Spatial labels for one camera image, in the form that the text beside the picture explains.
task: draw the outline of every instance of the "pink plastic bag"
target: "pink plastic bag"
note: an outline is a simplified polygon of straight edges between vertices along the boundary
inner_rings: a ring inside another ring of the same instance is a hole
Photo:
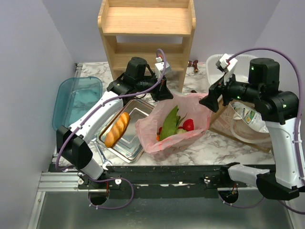
[[[136,132],[146,153],[154,154],[156,159],[165,159],[172,153],[185,150],[197,139],[205,134],[210,127],[211,111],[199,104],[199,100],[207,94],[191,93],[184,95],[173,93],[173,99],[160,101],[153,111],[144,119],[139,119],[136,124]],[[178,105],[178,115],[184,117],[180,126],[187,119],[193,119],[194,130],[183,134],[177,134],[157,141],[157,132],[170,111]]]

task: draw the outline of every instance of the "metal floor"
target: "metal floor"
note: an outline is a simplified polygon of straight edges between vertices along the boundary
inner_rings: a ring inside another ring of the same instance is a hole
[[[293,229],[287,210],[265,200],[252,209],[237,209],[219,199],[134,199],[120,210],[89,207],[87,192],[46,192],[39,229]],[[240,190],[238,205],[251,205],[262,196]],[[118,206],[126,200],[108,200]]]

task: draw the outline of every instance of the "green vegetable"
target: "green vegetable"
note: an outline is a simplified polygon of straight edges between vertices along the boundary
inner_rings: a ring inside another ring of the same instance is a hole
[[[179,127],[180,123],[183,121],[183,119],[185,119],[186,115],[183,118],[181,118],[179,116],[179,121],[177,122],[176,131],[178,130],[178,127]]]
[[[186,117],[185,115],[185,117],[181,118],[179,115],[177,115],[178,110],[178,106],[175,106],[172,111],[167,115],[162,126],[162,131],[160,133],[160,141],[176,134],[180,123]]]

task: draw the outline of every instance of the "wooden shelf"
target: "wooden shelf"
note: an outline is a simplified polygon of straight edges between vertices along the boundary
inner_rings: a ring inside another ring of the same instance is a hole
[[[144,58],[154,70],[161,48],[182,91],[192,47],[196,16],[193,0],[103,0],[98,27],[111,70],[117,79],[132,57]],[[178,36],[180,44],[118,43],[117,36]]]
[[[183,63],[183,52],[181,44],[154,44],[154,43],[117,43],[112,68],[125,71],[128,61],[134,56],[147,60],[154,69],[156,63],[156,50],[161,48],[166,53],[166,59],[173,71],[181,72],[187,63]]]
[[[109,7],[105,36],[190,36],[187,8]]]

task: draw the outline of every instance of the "teal plastic lid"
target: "teal plastic lid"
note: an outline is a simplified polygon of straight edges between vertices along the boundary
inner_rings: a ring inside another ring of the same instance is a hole
[[[102,82],[94,76],[70,78],[58,89],[52,126],[69,127],[83,117],[102,97]]]

